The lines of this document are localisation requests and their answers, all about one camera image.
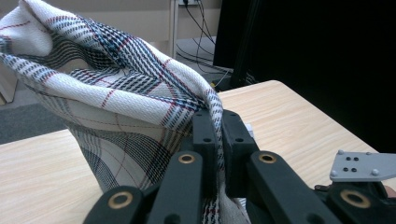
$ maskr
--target black cable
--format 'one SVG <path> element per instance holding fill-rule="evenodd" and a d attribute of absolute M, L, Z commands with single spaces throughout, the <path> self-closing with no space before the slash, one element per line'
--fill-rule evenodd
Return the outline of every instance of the black cable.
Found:
<path fill-rule="evenodd" d="M 201 50 L 203 50 L 204 52 L 206 52 L 206 53 L 208 53 L 208 54 L 210 54 L 210 55 L 214 55 L 212 52 L 209 52 L 209 51 L 207 51 L 206 49 L 204 49 L 202 46 L 200 46 L 199 44 L 198 44 L 198 42 L 193 38 L 192 39 L 194 42 L 195 42 L 195 44 L 198 46 L 198 48 L 200 48 Z"/>
<path fill-rule="evenodd" d="M 180 54 L 179 52 L 177 52 L 177 56 L 179 56 L 179 57 L 181 57 L 181 58 L 183 58 L 183 59 L 185 59 L 185 60 L 187 60 L 187 61 L 189 61 L 189 62 L 192 62 L 192 63 L 199 63 L 199 64 L 202 65 L 202 66 L 205 66 L 205 67 L 209 67 L 209 68 L 218 70 L 218 71 L 220 71 L 220 72 L 222 72 L 222 73 L 227 72 L 227 70 L 222 69 L 222 68 L 219 68 L 219 67 L 216 67 L 216 66 L 211 65 L 211 64 L 209 64 L 209 63 L 203 63 L 203 62 L 200 62 L 200 61 L 197 62 L 196 60 L 194 60 L 194 59 L 192 59 L 192 58 L 188 58 L 188 57 L 186 57 L 186 56 L 183 56 L 183 55 Z"/>
<path fill-rule="evenodd" d="M 207 23 L 206 23 L 206 20 L 205 20 L 204 3 L 202 3 L 202 0 L 198 0 L 198 7 L 199 7 L 200 10 L 201 10 L 202 19 L 203 19 L 203 21 L 204 21 L 204 24 L 205 24 L 207 33 L 209 34 L 210 39 L 212 40 L 212 42 L 215 43 L 215 41 L 214 41 L 213 38 L 212 38 L 212 35 L 211 35 L 210 32 L 209 32 L 209 28 L 207 27 Z"/>
<path fill-rule="evenodd" d="M 209 62 L 212 62 L 212 61 L 213 61 L 213 60 L 211 60 L 211 59 L 207 59 L 207 58 L 203 58 L 203 57 L 197 57 L 196 55 L 192 55 L 192 54 L 190 54 L 190 53 L 184 51 L 178 44 L 176 44 L 176 46 L 177 46 L 178 49 L 180 49 L 181 52 L 183 52 L 183 53 L 189 55 L 190 57 L 199 58 L 199 59 L 201 59 L 201 60 L 205 60 L 205 61 L 209 61 Z"/>
<path fill-rule="evenodd" d="M 195 54 L 195 59 L 196 59 L 197 61 L 198 61 L 199 48 L 201 47 L 202 34 L 203 34 L 203 33 L 201 32 L 201 36 L 200 36 L 199 42 L 198 42 L 197 52 L 196 52 L 196 54 Z M 197 64 L 197 66 L 198 66 L 198 68 L 199 68 L 201 71 L 203 71 L 203 72 L 205 72 L 205 73 L 208 73 L 207 71 L 205 71 L 204 69 L 202 69 L 202 68 L 199 66 L 199 64 Z"/>
<path fill-rule="evenodd" d="M 204 33 L 204 34 L 206 35 L 206 37 L 209 38 L 210 41 L 211 41 L 213 44 L 215 44 L 215 41 L 212 39 L 212 37 L 209 36 L 209 35 L 204 31 L 204 29 L 199 25 L 198 21 L 192 16 L 192 14 L 190 13 L 189 8 L 188 8 L 187 6 L 186 6 L 186 10 L 187 10 L 187 12 L 190 14 L 191 18 L 195 21 L 195 23 L 197 24 L 197 26 L 200 28 L 201 32 Z"/>

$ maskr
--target white plaid fabric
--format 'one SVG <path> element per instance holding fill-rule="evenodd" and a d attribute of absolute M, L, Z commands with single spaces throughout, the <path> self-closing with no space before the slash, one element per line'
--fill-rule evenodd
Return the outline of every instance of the white plaid fabric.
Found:
<path fill-rule="evenodd" d="M 199 74 L 141 38 L 45 2 L 21 0 L 0 20 L 0 62 L 64 121 L 104 191 L 161 180 L 198 110 L 209 109 L 221 139 L 221 101 Z M 225 196 L 223 170 L 221 148 L 219 195 L 205 200 L 203 223 L 249 223 Z"/>

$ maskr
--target light wood surface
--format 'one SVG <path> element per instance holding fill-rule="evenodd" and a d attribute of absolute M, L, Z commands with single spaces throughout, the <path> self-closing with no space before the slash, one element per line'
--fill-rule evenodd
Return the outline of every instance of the light wood surface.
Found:
<path fill-rule="evenodd" d="M 219 95 L 252 125 L 260 149 L 282 156 L 311 188 L 331 183 L 338 149 L 375 152 L 280 82 Z M 396 188 L 395 179 L 385 184 Z M 67 130 L 0 146 L 0 223 L 81 223 L 101 193 Z"/>

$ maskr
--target plaid cloth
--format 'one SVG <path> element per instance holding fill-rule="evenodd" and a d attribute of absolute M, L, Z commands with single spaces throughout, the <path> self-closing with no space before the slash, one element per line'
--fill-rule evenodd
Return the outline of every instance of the plaid cloth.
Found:
<path fill-rule="evenodd" d="M 161 180 L 196 111 L 209 109 L 221 139 L 221 101 L 199 74 L 141 38 L 45 2 L 21 0 L 0 20 L 0 61 L 64 121 L 103 191 Z M 249 223 L 224 193 L 223 170 L 220 148 L 219 194 L 205 200 L 203 223 Z"/>

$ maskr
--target black panel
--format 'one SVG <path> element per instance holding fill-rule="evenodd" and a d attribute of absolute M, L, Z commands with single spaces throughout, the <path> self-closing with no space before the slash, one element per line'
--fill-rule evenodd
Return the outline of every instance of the black panel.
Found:
<path fill-rule="evenodd" d="M 223 1 L 215 65 L 234 68 L 244 4 Z M 394 1 L 268 0 L 259 20 L 251 75 L 282 81 L 376 150 L 396 152 Z"/>

